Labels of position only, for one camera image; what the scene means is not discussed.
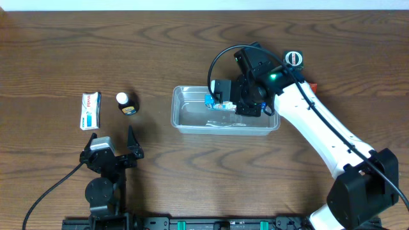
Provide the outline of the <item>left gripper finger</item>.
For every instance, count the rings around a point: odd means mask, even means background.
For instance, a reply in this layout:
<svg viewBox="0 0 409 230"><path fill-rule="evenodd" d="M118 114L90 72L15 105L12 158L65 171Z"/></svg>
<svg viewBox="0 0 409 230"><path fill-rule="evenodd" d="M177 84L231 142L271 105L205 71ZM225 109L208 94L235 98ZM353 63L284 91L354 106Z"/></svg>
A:
<svg viewBox="0 0 409 230"><path fill-rule="evenodd" d="M88 143L87 143L86 146L84 147L84 150L90 150L91 143L92 143L93 139L96 139L96 138L97 138L97 134L96 134L96 133L92 133L92 134L91 134L91 137L89 138Z"/></svg>
<svg viewBox="0 0 409 230"><path fill-rule="evenodd" d="M138 152L140 149L140 145L135 138L134 131L131 125L128 126L127 148L131 152Z"/></svg>

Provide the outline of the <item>red medicine sachet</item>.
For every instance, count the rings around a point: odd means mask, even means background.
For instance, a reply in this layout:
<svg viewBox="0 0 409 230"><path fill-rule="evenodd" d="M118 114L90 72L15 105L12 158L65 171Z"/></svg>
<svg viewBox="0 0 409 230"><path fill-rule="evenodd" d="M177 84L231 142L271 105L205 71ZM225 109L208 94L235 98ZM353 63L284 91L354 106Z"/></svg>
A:
<svg viewBox="0 0 409 230"><path fill-rule="evenodd" d="M309 86L311 88L311 90L313 91L313 93L316 93L318 85L315 83L309 83Z"/></svg>

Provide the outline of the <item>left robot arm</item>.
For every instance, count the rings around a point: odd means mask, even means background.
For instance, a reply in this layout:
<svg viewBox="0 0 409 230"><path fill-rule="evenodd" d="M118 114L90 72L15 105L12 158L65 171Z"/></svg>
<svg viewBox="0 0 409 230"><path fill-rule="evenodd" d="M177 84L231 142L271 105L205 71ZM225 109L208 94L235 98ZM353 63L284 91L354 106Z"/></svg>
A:
<svg viewBox="0 0 409 230"><path fill-rule="evenodd" d="M80 162L100 176L91 180L85 189L90 209L91 229L142 229L141 221L126 209L127 176L125 171L137 166L144 151L128 128L127 148L130 153L115 155L110 137L92 134L80 154Z"/></svg>

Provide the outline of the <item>clear plastic container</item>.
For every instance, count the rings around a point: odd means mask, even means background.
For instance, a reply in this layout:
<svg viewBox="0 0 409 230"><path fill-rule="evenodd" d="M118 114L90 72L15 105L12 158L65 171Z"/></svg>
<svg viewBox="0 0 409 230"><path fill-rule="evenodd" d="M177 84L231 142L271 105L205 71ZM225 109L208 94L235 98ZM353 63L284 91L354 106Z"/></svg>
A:
<svg viewBox="0 0 409 230"><path fill-rule="evenodd" d="M258 118L215 111L205 105L206 86L177 86L173 90L171 124L183 134L264 136L281 124L278 114Z"/></svg>

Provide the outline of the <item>green box round logo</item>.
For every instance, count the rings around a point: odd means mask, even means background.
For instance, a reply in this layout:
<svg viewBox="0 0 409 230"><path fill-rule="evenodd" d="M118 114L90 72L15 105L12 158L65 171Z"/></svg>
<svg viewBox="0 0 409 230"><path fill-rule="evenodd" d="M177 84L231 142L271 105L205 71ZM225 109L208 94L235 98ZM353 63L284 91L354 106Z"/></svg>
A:
<svg viewBox="0 0 409 230"><path fill-rule="evenodd" d="M283 62L301 71L304 68L304 56L299 50L287 50L283 53Z"/></svg>

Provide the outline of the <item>small dark bottle white cap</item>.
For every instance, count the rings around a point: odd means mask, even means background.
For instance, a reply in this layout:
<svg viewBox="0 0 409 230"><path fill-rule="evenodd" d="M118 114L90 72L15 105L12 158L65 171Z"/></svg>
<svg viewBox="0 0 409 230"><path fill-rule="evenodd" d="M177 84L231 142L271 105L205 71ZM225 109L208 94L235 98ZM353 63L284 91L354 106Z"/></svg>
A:
<svg viewBox="0 0 409 230"><path fill-rule="evenodd" d="M124 92L120 92L116 95L119 110L127 116L133 115L138 112L139 104L135 103Z"/></svg>

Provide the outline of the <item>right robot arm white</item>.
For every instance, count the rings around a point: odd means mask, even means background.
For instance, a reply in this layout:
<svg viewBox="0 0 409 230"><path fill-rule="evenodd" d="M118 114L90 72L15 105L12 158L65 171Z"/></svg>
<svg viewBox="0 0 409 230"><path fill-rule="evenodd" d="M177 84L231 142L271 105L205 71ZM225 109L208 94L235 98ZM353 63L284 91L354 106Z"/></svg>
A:
<svg viewBox="0 0 409 230"><path fill-rule="evenodd" d="M394 206L408 202L399 189L397 157L375 151L353 135L317 98L301 73L302 59L286 61L258 43L236 45L239 78L222 92L210 88L236 113L259 117L279 114L318 152L335 179L326 203L310 214L310 229L358 229Z"/></svg>

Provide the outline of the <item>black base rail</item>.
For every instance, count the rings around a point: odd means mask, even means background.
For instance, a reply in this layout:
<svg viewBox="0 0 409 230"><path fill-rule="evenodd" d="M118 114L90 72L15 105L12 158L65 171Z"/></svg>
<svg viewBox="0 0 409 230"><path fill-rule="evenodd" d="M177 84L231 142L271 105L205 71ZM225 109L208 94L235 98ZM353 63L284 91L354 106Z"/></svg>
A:
<svg viewBox="0 0 409 230"><path fill-rule="evenodd" d="M136 229L136 230L303 230L313 226L300 217L276 218L117 218L110 220L66 219L62 230Z"/></svg>

